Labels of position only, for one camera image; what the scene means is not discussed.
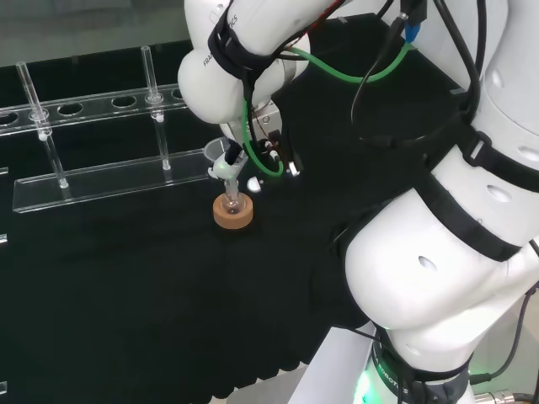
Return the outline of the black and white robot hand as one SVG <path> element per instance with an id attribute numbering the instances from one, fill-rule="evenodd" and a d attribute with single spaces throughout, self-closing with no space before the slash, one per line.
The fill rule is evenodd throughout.
<path id="1" fill-rule="evenodd" d="M 248 180 L 252 193 L 265 183 L 294 178 L 303 170 L 277 105 L 272 101 L 261 104 L 251 117 L 250 124 L 242 120 L 222 124 L 223 136 L 204 148 L 210 161 L 208 174 L 223 182 L 232 197 L 239 193 L 238 177 L 249 163 L 258 172 Z"/>

